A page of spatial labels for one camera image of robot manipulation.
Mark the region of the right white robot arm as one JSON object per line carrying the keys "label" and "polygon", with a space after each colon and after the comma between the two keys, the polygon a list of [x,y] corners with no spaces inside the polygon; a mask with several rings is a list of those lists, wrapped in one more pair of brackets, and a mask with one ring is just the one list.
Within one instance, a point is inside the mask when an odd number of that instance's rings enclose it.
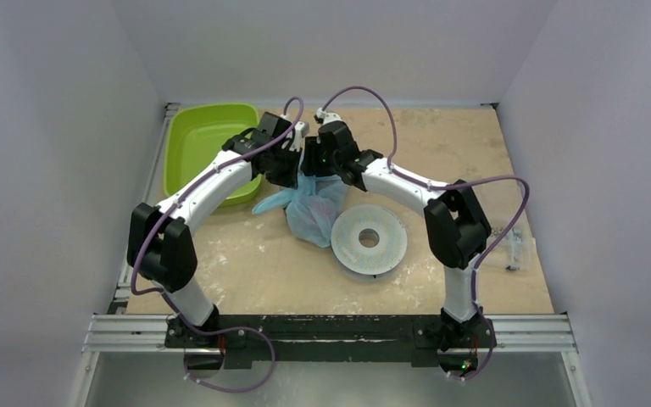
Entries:
{"label": "right white robot arm", "polygon": [[375,150],[359,148],[345,122],[323,124],[306,137],[301,169],[307,176],[335,176],[421,215],[432,254],[445,271],[442,334],[451,344],[472,338],[482,321],[476,261],[486,252],[491,225],[465,181],[435,182],[391,164]]}

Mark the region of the blue plastic bag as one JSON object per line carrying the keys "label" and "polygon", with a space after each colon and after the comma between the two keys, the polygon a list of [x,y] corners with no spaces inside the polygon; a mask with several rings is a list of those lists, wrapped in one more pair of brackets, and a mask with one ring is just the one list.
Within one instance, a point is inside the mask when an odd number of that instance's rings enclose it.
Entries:
{"label": "blue plastic bag", "polygon": [[253,207],[252,214],[283,209],[293,236],[319,248],[328,248],[348,189],[339,176],[306,176],[299,172],[295,187],[282,188],[262,199]]}

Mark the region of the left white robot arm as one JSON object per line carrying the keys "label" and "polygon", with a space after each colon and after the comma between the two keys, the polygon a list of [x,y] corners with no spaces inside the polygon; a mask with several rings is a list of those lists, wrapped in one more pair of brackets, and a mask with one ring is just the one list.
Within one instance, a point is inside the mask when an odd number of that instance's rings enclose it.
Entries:
{"label": "left white robot arm", "polygon": [[220,327],[218,308],[195,277],[194,233],[233,192],[259,175],[276,185],[294,186],[308,131],[301,119],[266,112],[255,127],[229,137],[181,190],[155,205],[140,203],[133,209],[127,264],[187,322],[186,336],[197,346],[214,343]]}

